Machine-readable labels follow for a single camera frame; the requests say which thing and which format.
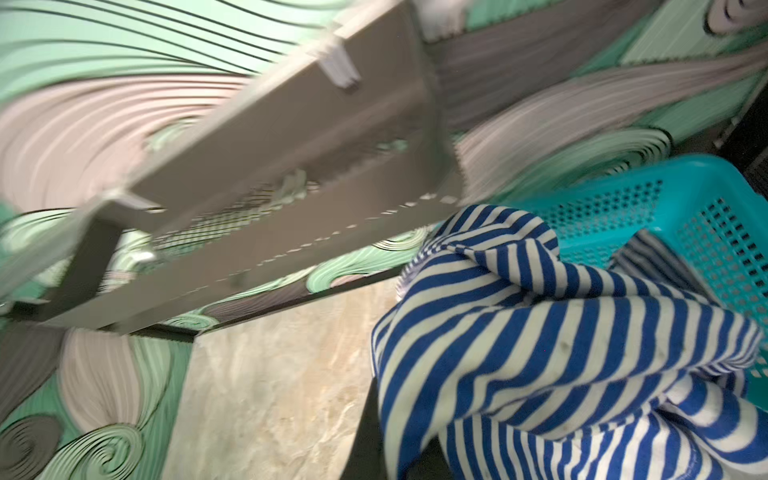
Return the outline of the navy white striped tank top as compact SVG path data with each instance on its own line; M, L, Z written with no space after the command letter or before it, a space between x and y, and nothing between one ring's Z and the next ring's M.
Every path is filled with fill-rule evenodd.
M762 339L650 231L596 268L532 213L467 206L372 332L387 473L437 441L457 479L763 479Z

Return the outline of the teal plastic basket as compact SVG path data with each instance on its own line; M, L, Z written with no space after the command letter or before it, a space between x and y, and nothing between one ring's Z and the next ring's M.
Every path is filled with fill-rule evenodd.
M647 229L725 308L767 326L767 202L729 162L688 155L502 205L541 217L569 263L608 266Z

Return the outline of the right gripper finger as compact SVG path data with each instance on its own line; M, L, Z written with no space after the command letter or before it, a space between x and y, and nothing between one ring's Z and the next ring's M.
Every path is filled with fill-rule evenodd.
M385 480L383 437L378 412L378 384L373 378L355 438L340 480Z

